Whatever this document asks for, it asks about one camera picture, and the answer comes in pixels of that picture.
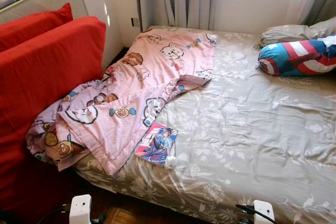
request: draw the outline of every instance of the mattress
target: mattress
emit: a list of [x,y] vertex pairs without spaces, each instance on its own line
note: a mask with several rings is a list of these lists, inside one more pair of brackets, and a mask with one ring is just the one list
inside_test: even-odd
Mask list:
[[65,3],[70,3],[74,19],[88,15],[83,0],[19,0],[0,10],[0,24],[46,10],[57,10]]
[[110,177],[88,155],[75,170],[109,191],[213,223],[236,224],[235,204],[255,199],[270,202],[279,223],[335,223],[335,73],[269,76],[256,68],[259,36],[216,34],[212,80],[156,119],[179,131],[177,167],[131,155]]

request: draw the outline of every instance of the black cable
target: black cable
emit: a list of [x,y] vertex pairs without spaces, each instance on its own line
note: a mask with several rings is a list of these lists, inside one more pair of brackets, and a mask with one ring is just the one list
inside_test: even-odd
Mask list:
[[53,211],[50,211],[49,213],[47,213],[46,215],[44,215],[44,217],[42,219],[40,219],[40,221],[37,223],[37,224],[42,224],[43,221],[51,214],[53,214],[54,212],[58,212],[58,211],[65,211],[65,212],[68,212],[70,211],[70,207],[71,207],[71,204],[64,204],[62,207],[60,208],[57,208]]
[[261,212],[258,212],[257,210],[253,209],[253,208],[250,208],[248,206],[244,206],[244,205],[239,205],[239,204],[236,204],[236,207],[240,208],[241,210],[243,211],[246,211],[246,212],[253,212],[255,214],[258,214],[262,217],[264,217],[266,220],[269,220],[270,222],[274,223],[274,224],[277,224],[274,220],[272,220],[271,218],[269,218],[268,216],[262,214]]

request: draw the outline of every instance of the red cushion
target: red cushion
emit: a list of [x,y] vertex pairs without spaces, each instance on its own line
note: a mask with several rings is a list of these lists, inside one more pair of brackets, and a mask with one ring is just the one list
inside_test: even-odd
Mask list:
[[0,25],[0,52],[72,21],[71,6],[48,10]]
[[101,78],[106,26],[94,17],[69,23],[0,52],[0,209],[36,222],[71,182],[28,153],[34,118],[80,83]]

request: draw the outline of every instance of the red sofa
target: red sofa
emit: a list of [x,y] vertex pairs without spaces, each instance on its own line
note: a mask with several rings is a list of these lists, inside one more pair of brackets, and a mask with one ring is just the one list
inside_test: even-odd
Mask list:
[[100,79],[106,26],[75,19],[0,52],[0,209],[37,223],[61,203],[71,176],[27,150],[34,118],[80,83]]

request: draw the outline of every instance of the anime cover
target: anime cover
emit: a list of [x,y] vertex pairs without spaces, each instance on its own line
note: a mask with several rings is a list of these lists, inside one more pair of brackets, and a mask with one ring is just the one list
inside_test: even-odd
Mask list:
[[135,155],[154,165],[163,165],[174,147],[177,130],[153,123],[142,138]]

